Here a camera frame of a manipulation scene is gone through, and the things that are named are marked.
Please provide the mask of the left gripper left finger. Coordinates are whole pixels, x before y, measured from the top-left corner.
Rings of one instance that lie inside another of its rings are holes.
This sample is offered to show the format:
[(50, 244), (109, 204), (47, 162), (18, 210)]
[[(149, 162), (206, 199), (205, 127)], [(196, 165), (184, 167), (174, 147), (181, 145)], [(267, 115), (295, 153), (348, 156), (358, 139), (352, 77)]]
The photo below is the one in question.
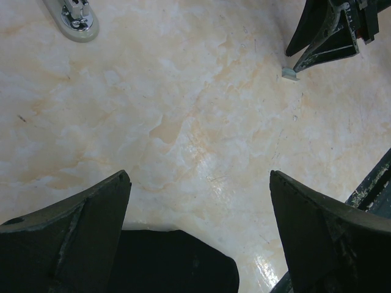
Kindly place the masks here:
[(1, 225), (1, 292), (105, 292), (130, 197), (121, 170)]

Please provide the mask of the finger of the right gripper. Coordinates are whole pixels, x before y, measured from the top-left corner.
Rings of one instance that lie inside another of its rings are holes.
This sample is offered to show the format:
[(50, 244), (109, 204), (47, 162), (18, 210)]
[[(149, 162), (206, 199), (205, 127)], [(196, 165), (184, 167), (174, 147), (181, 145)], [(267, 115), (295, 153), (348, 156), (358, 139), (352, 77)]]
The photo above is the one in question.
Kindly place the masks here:
[(300, 50), (315, 42), (315, 37), (321, 33), (324, 38), (322, 25), (327, 22), (327, 13), (335, 14), (335, 7), (339, 1), (311, 1), (305, 2), (305, 6), (298, 26), (285, 50), (285, 55), (292, 57)]
[(321, 33), (315, 37), (315, 42), (304, 48), (304, 53), (298, 59), (293, 69), (295, 72), (306, 70), (312, 66), (340, 60), (358, 54), (355, 30), (359, 25), (359, 14), (355, 2), (339, 2), (335, 14), (327, 13), (327, 22), (322, 25)]

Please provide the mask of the black silver stapler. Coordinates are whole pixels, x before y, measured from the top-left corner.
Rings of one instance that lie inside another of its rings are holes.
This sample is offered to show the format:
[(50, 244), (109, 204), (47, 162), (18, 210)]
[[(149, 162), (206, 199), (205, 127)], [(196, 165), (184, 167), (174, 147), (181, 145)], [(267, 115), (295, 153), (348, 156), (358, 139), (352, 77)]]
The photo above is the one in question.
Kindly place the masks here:
[(70, 40), (87, 43), (99, 33), (99, 22), (85, 0), (43, 0), (59, 30)]

